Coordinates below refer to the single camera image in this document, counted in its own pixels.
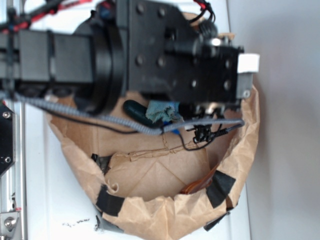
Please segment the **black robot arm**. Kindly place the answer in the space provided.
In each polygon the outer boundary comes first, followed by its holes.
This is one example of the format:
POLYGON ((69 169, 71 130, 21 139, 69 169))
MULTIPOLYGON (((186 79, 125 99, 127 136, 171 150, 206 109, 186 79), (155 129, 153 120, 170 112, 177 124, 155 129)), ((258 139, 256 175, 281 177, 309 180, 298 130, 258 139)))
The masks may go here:
POLYGON ((72 34, 31 29, 72 6, 51 0, 29 13, 7 10, 0 88, 10 98, 73 96, 79 110, 99 115, 127 92, 207 111, 237 109, 250 97, 259 57, 219 36, 212 19, 188 20, 164 2, 104 0, 72 34))

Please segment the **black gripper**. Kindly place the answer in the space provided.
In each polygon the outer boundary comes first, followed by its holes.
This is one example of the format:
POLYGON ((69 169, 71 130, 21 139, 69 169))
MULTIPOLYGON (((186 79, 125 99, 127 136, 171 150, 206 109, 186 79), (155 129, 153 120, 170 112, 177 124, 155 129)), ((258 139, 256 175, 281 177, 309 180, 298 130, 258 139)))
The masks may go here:
POLYGON ((124 36, 125 88, 150 100, 186 105, 239 105, 253 89, 258 61, 219 39, 214 24, 195 30, 174 5, 149 0, 119 0, 117 26, 124 36))

